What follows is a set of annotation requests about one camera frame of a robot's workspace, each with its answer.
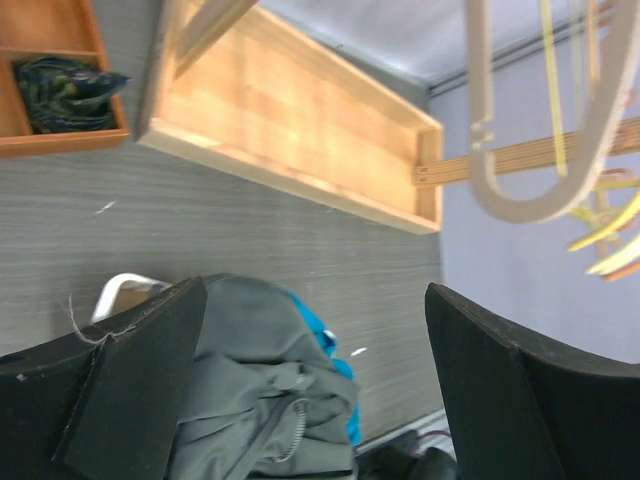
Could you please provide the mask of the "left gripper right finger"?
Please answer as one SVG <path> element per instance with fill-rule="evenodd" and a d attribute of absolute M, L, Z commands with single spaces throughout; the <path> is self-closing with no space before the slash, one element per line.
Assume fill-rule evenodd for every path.
<path fill-rule="evenodd" d="M 639 367 L 432 283 L 425 317 L 464 479 L 636 479 Z"/>

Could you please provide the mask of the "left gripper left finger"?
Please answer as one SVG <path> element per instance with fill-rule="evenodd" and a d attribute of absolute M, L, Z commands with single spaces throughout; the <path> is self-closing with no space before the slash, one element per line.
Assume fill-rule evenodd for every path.
<path fill-rule="evenodd" d="M 163 478 L 206 302 L 196 277 L 2 356 L 2 478 Z"/>

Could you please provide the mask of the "grey t shirt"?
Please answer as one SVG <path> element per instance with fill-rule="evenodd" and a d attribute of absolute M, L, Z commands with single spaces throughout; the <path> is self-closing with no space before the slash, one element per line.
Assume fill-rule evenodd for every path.
<path fill-rule="evenodd" d="M 207 302 L 169 479 L 354 479 L 359 388 L 294 294 L 231 274 Z"/>

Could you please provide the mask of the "wooden hanger with metal hook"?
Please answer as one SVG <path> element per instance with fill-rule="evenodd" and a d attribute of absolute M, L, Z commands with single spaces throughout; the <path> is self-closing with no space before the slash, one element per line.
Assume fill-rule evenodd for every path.
<path fill-rule="evenodd" d="M 614 168 L 603 172 L 597 189 L 593 192 L 595 197 L 595 211 L 593 216 L 593 231 L 605 225 L 615 217 L 620 210 L 639 191 L 639 177 L 632 169 Z M 634 237 L 639 236 L 639 212 L 616 232 L 608 237 L 594 242 L 597 260 L 607 257 L 617 251 Z M 608 275 L 595 275 L 606 282 L 621 280 L 639 271 L 639 256 Z"/>

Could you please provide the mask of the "wooden hanger grey shirt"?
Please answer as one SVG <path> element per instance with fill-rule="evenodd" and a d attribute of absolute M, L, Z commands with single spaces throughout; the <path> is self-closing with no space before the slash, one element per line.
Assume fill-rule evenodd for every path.
<path fill-rule="evenodd" d="M 541 223 L 569 212 L 597 188 L 605 159 L 639 149 L 639 120 L 625 119 L 639 60 L 639 4 L 616 1 L 609 6 L 610 33 L 605 56 L 598 55 L 598 9 L 585 6 L 589 72 L 594 86 L 582 127 L 566 133 L 561 118 L 551 7 L 540 4 L 542 40 L 552 134 L 496 150 L 490 144 L 494 118 L 490 4 L 468 1 L 466 8 L 470 153 L 467 178 L 477 203 L 493 217 L 513 224 Z M 559 180 L 544 194 L 518 200 L 498 186 L 499 174 L 555 166 Z"/>

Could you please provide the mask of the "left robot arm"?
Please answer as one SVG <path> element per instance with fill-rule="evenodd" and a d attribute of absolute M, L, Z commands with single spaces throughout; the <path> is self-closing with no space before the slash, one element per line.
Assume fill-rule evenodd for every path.
<path fill-rule="evenodd" d="M 639 368 L 425 293 L 452 453 L 359 453 L 359 390 L 294 295 L 194 278 L 1 359 L 5 479 L 635 479 Z"/>

